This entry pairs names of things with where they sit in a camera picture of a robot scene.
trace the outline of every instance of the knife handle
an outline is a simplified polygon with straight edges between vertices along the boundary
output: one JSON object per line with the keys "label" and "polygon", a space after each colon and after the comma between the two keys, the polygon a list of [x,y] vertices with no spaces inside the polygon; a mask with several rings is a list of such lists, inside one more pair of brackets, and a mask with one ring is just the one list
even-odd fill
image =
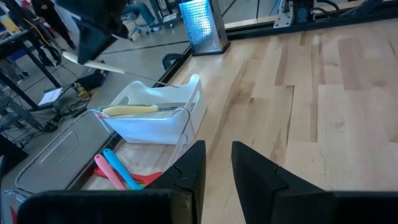
{"label": "knife handle", "polygon": [[132,179],[130,172],[112,150],[105,149],[103,153],[106,160],[108,160],[108,162],[113,166],[114,169],[116,169],[116,171],[123,177],[124,181],[126,181],[133,190],[142,189],[142,187],[138,186],[137,183]]}
{"label": "knife handle", "polygon": [[119,190],[125,190],[123,183],[119,180],[117,175],[114,173],[112,167],[106,162],[105,158],[97,154],[94,157],[97,166],[104,172],[106,177],[112,182],[112,184]]}
{"label": "knife handle", "polygon": [[122,116],[129,114],[141,114],[156,112],[156,106],[110,106],[102,110],[108,116]]}

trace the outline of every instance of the blue plastic utensil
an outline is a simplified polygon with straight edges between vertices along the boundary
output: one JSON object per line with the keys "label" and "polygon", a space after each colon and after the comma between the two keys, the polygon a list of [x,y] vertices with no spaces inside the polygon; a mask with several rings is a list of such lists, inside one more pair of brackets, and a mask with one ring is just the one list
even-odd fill
{"label": "blue plastic utensil", "polygon": [[124,181],[127,182],[127,184],[130,186],[131,189],[133,189],[133,190],[141,190],[142,189],[142,187],[140,187],[134,181],[134,179],[130,176],[130,172],[127,170],[127,168],[123,165],[123,163],[119,160],[119,158],[116,156],[116,154],[112,150],[105,149],[103,151],[103,154],[104,154],[106,160],[123,177]]}

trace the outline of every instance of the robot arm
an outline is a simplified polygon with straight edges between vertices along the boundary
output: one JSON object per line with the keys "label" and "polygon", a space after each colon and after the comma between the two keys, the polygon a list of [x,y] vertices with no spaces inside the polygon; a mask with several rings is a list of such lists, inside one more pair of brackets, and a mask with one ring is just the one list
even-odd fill
{"label": "robot arm", "polygon": [[73,20],[80,30],[78,63],[94,60],[117,37],[127,38],[128,30],[121,14],[126,0],[56,0],[56,3],[77,17]]}

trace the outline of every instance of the white paper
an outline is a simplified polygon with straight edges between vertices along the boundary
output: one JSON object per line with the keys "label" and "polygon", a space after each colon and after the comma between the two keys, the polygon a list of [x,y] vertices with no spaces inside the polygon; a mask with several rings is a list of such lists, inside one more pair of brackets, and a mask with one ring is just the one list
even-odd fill
{"label": "white paper", "polygon": [[173,13],[173,14],[163,17],[163,22],[172,21],[173,19],[176,19],[176,18],[177,18],[177,13]]}
{"label": "white paper", "polygon": [[56,90],[46,92],[44,94],[42,100],[40,100],[39,106],[47,104],[47,103],[55,102],[55,100],[57,100],[58,97],[60,96],[61,92],[62,92],[62,88],[57,88]]}

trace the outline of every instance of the white plastic bin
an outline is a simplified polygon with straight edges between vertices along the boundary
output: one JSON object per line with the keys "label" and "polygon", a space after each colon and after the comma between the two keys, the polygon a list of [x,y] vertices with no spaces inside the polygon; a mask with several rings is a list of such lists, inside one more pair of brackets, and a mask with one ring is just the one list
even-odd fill
{"label": "white plastic bin", "polygon": [[[172,86],[151,88],[139,81],[132,82],[120,92],[111,105],[120,105],[125,98],[128,99],[125,105],[184,103],[184,108],[190,112],[190,121],[195,134],[206,112],[200,77],[197,74],[192,75],[186,85],[180,85],[178,88]],[[127,142],[176,144],[181,136],[181,127],[187,118],[183,111],[163,111],[146,114],[145,118],[134,115],[130,118],[104,116],[103,120]]]}

